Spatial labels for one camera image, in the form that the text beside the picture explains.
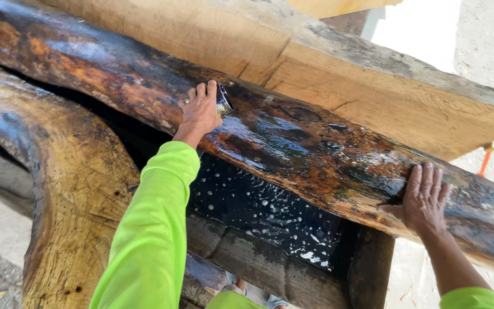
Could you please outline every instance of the wet dark surface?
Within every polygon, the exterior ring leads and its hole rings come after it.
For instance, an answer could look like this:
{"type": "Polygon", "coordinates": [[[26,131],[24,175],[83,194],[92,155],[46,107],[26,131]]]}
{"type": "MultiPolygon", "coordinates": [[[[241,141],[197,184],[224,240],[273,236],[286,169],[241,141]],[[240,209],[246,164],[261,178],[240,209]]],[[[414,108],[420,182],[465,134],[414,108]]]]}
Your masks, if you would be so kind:
{"type": "Polygon", "coordinates": [[[324,270],[347,272],[358,224],[222,159],[203,154],[201,163],[191,185],[189,209],[264,239],[324,270]]]}
{"type": "MultiPolygon", "coordinates": [[[[124,143],[139,169],[157,153],[159,146],[171,140],[167,133],[91,96],[5,70],[98,115],[124,143]]],[[[333,271],[340,278],[347,277],[359,224],[324,211],[222,159],[204,153],[200,160],[200,172],[190,187],[188,209],[263,239],[288,255],[333,271]]]]}

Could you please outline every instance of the concrete floor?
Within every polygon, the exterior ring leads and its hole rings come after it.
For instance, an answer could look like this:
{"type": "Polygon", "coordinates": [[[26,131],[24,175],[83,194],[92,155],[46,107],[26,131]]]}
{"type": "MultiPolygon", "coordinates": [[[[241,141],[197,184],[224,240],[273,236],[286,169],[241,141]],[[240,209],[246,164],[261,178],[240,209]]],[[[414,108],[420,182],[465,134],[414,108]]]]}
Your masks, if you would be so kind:
{"type": "MultiPolygon", "coordinates": [[[[494,0],[404,0],[396,6],[372,11],[362,36],[446,72],[494,87],[494,0]]],[[[483,150],[476,150],[453,164],[477,172],[483,156],[483,150]]],[[[494,153],[486,177],[494,181],[494,153]]],[[[10,210],[5,203],[0,200],[0,256],[21,268],[31,220],[10,210]]],[[[478,271],[494,288],[494,272],[481,268],[478,271]]],[[[0,308],[7,301],[12,303],[10,308],[20,303],[6,296],[0,299],[0,308]]],[[[425,249],[398,239],[387,308],[437,308],[438,303],[425,249]]]]}

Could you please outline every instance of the wrist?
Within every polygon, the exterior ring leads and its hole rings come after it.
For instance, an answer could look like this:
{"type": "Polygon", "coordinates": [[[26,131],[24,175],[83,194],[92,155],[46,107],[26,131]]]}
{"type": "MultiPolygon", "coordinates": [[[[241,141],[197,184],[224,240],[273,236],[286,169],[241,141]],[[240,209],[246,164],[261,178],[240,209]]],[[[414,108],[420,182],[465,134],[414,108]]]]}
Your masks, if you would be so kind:
{"type": "Polygon", "coordinates": [[[450,235],[445,227],[422,227],[416,230],[418,236],[421,238],[422,242],[427,241],[436,241],[437,239],[441,239],[450,235]]]}

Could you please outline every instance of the tin can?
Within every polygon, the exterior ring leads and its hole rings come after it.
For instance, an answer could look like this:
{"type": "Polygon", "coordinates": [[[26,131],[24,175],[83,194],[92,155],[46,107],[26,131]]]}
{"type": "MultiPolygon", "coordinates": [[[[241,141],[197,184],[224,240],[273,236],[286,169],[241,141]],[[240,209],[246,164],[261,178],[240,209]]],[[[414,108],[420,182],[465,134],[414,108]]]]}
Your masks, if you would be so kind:
{"type": "Polygon", "coordinates": [[[228,94],[224,87],[218,82],[216,91],[216,114],[219,117],[224,117],[234,110],[234,105],[228,98],[228,94]]]}

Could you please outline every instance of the right hand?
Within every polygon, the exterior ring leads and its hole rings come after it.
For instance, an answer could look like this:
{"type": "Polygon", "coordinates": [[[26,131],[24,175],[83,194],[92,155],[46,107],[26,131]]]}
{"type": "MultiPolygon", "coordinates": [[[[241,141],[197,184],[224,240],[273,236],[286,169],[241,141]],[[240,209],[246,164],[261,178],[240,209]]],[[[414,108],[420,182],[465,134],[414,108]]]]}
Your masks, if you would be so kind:
{"type": "Polygon", "coordinates": [[[184,113],[181,126],[202,134],[221,126],[222,118],[216,115],[216,92],[217,84],[214,80],[210,80],[207,85],[202,82],[197,88],[191,88],[188,91],[190,102],[178,102],[184,113]]]}
{"type": "Polygon", "coordinates": [[[382,205],[381,209],[400,219],[420,237],[428,233],[447,232],[443,209],[449,201],[453,186],[442,186],[442,177],[443,171],[434,169],[431,162],[423,168],[415,165],[407,183],[403,205],[382,205]]]}

